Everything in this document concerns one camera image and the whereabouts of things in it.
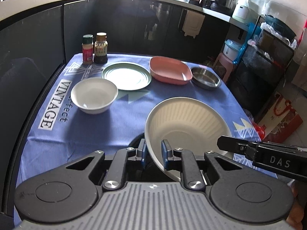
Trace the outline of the person's right hand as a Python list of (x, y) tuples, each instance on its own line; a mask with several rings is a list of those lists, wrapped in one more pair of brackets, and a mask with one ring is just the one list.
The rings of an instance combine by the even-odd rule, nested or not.
[(298, 202), (299, 184), (300, 183), (298, 181), (294, 181), (290, 186), (295, 200), (292, 209), (290, 210), (290, 213), (288, 215), (288, 218), (286, 220), (286, 222), (296, 230), (303, 229), (301, 221), (303, 220), (304, 217), (304, 208)]

